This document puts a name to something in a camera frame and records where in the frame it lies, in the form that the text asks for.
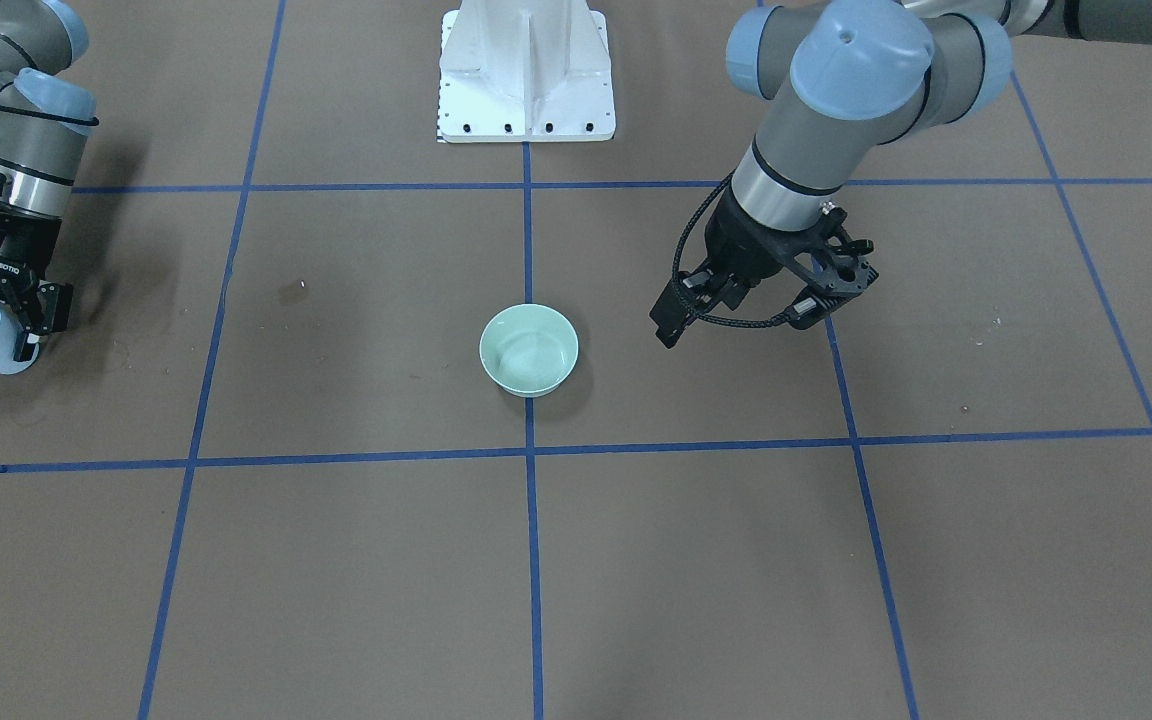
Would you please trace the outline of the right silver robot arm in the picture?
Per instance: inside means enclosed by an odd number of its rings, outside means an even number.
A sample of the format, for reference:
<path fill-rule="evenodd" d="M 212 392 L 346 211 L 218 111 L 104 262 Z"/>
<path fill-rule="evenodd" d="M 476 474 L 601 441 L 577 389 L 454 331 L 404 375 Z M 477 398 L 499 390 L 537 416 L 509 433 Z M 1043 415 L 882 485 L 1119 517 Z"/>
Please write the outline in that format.
<path fill-rule="evenodd" d="M 31 367 L 68 325 L 73 287 L 47 270 L 99 124 L 93 94 L 63 78 L 88 46 L 63 1 L 0 1 L 0 376 Z"/>

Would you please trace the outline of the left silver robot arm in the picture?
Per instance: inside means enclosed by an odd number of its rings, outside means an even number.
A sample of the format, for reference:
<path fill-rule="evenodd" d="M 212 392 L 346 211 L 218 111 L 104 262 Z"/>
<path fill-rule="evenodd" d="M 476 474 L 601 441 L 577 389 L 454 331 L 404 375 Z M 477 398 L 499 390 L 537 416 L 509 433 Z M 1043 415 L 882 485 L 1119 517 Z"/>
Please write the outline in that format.
<path fill-rule="evenodd" d="M 685 272 L 676 247 L 650 313 L 655 338 L 676 346 L 692 323 L 753 328 L 718 309 L 781 272 L 803 286 L 759 328 L 805 331 L 867 291 L 873 243 L 846 232 L 835 195 L 870 150 L 986 108 L 1026 35 L 1152 45 L 1152 1 L 823 1 L 742 15 L 723 60 L 768 111 L 685 223 L 681 240 L 704 223 L 705 256 Z"/>

